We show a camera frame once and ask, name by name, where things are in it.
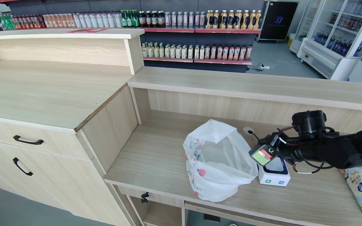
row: display fridge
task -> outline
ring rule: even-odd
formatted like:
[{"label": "display fridge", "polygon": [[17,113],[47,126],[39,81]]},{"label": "display fridge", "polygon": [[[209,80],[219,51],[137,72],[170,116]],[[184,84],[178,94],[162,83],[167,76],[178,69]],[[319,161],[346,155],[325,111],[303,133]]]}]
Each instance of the display fridge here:
[{"label": "display fridge", "polygon": [[297,56],[325,78],[347,80],[362,54],[362,0],[322,0]]},{"label": "display fridge", "polygon": [[313,24],[316,12],[321,0],[309,0],[306,5],[306,9],[301,18],[299,28],[296,31],[296,36],[294,37],[293,42],[290,45],[290,51],[296,53],[299,51],[301,42],[305,38]]}]

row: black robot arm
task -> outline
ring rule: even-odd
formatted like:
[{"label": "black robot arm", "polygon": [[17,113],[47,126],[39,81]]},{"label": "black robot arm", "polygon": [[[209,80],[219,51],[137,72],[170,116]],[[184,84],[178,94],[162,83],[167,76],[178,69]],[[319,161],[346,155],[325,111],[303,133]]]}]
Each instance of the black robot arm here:
[{"label": "black robot arm", "polygon": [[[319,169],[324,163],[338,169],[362,166],[362,131],[341,136],[325,126],[326,115],[321,110],[296,113],[292,120],[292,126],[267,135],[250,150],[258,164],[265,166],[279,156],[293,166],[302,161],[320,162]],[[287,136],[284,131],[289,129],[299,136]]]}]

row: cable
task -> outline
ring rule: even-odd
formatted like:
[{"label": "cable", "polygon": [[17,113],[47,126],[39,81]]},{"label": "cable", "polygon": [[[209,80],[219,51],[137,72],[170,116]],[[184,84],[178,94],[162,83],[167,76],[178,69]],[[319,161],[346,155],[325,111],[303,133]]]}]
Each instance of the cable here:
[{"label": "cable", "polygon": [[[320,167],[320,166],[315,166],[315,165],[309,163],[308,161],[304,161],[304,162],[307,163],[309,166],[312,166],[312,167],[317,168],[317,169]],[[332,168],[333,168],[333,166],[321,167],[321,169],[332,169]]]}]

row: black drawer handle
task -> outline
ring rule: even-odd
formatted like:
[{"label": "black drawer handle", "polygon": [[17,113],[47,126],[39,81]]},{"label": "black drawer handle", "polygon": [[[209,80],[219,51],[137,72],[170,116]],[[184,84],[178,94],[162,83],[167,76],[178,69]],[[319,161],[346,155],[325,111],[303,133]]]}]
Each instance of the black drawer handle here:
[{"label": "black drawer handle", "polygon": [[31,176],[33,175],[33,173],[31,171],[29,171],[28,173],[26,173],[19,165],[18,165],[19,159],[18,158],[14,158],[13,159],[13,163],[23,172],[25,173],[27,176]]},{"label": "black drawer handle", "polygon": [[34,144],[34,145],[40,145],[44,142],[44,140],[38,140],[36,142],[29,142],[29,141],[24,141],[24,140],[19,140],[20,136],[19,135],[15,135],[13,136],[13,139],[15,139],[16,141],[22,142],[22,143],[29,143],[29,144]]}]

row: plastic bag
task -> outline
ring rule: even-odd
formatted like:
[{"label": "plastic bag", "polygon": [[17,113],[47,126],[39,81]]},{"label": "plastic bag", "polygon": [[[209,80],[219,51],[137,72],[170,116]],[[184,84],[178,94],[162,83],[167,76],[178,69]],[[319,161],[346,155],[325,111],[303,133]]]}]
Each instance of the plastic bag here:
[{"label": "plastic bag", "polygon": [[223,201],[258,175],[250,146],[223,122],[207,121],[188,134],[183,146],[191,187],[202,200]]}]

